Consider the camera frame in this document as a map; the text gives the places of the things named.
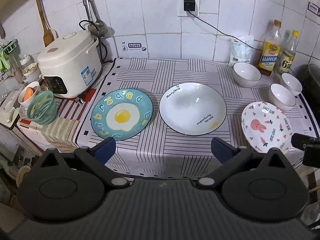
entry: green plastic basket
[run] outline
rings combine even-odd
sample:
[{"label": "green plastic basket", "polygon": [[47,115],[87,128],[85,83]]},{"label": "green plastic basket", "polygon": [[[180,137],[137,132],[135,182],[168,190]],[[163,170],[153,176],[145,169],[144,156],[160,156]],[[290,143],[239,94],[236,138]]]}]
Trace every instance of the green plastic basket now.
[{"label": "green plastic basket", "polygon": [[51,91],[42,91],[30,103],[27,117],[30,121],[45,125],[56,118],[57,111],[53,93]]}]

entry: wall socket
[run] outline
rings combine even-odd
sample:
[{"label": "wall socket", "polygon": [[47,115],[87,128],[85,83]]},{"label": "wall socket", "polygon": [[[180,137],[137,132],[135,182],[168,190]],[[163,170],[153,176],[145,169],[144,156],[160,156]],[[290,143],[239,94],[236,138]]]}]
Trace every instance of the wall socket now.
[{"label": "wall socket", "polygon": [[[200,0],[195,0],[196,1],[196,10],[192,12],[195,16],[199,17],[199,11],[200,11]],[[183,0],[177,0],[177,15],[178,16],[185,16],[185,17],[193,17],[191,14],[186,12],[184,10],[183,6]]]}]

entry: power adapter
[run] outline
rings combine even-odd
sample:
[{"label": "power adapter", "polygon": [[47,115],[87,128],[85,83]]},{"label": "power adapter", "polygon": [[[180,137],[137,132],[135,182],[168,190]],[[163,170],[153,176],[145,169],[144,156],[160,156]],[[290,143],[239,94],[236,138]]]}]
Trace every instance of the power adapter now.
[{"label": "power adapter", "polygon": [[194,12],[196,10],[195,0],[183,0],[183,8],[185,11]]}]

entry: bottle label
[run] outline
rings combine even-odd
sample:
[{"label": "bottle label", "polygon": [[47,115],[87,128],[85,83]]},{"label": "bottle label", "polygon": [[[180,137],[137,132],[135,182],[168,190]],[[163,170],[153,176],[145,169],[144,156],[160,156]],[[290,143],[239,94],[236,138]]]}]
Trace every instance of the bottle label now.
[{"label": "bottle label", "polygon": [[292,61],[294,59],[294,56],[287,53],[287,52],[283,52],[282,56],[281,56],[281,60],[280,60],[280,65],[279,65],[279,72],[282,73],[287,73],[289,72],[289,69],[291,67]]},{"label": "bottle label", "polygon": [[279,45],[266,41],[264,44],[259,67],[268,71],[272,71],[276,63],[280,48],[281,47]]}]

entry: fried egg design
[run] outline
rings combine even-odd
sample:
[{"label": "fried egg design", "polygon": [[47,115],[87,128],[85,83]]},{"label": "fried egg design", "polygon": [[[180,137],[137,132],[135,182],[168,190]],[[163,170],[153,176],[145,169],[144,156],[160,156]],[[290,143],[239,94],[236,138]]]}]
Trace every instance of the fried egg design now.
[{"label": "fried egg design", "polygon": [[140,119],[137,106],[129,103],[121,103],[109,110],[106,123],[112,130],[130,131]]}]

